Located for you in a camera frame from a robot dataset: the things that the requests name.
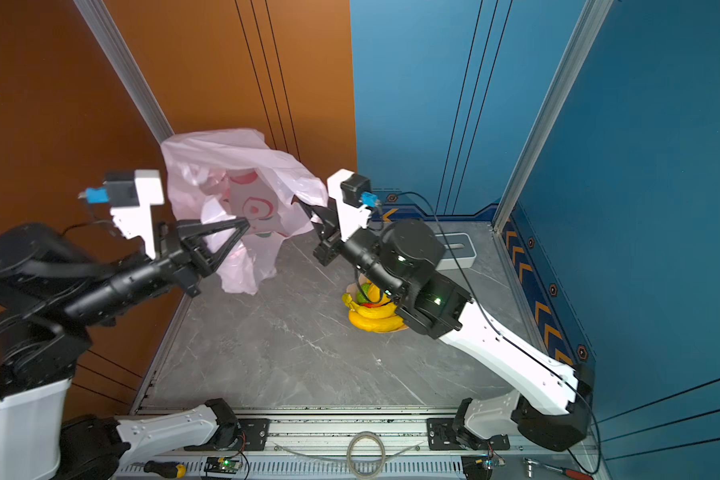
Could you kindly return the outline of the pink plastic bag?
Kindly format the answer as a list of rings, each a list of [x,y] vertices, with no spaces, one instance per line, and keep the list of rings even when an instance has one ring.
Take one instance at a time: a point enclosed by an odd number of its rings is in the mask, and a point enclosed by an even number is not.
[[[248,128],[176,134],[161,145],[167,195],[178,220],[244,218],[249,229],[217,273],[222,289],[254,295],[276,274],[282,243],[313,226],[301,205],[324,207],[324,183]]]

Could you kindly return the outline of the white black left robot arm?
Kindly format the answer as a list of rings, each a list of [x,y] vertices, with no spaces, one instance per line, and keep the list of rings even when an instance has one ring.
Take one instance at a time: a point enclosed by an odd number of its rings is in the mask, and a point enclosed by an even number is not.
[[[63,413],[90,328],[176,287],[196,296],[248,227],[243,218],[163,223],[154,257],[110,264],[41,223],[0,236],[0,479],[108,479],[172,450],[241,445],[221,399],[144,420]]]

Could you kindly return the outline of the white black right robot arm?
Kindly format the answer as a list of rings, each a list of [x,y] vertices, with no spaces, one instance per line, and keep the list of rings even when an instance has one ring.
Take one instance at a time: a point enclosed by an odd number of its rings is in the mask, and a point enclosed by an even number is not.
[[[425,222],[404,219],[374,231],[362,220],[347,235],[349,207],[331,201],[301,208],[320,240],[314,255],[322,264],[343,257],[392,301],[405,326],[468,354],[512,386],[502,397],[462,401],[452,423],[461,445],[482,450],[496,435],[521,435],[563,452],[587,437],[593,371],[534,348],[471,290],[438,272],[447,246]]]

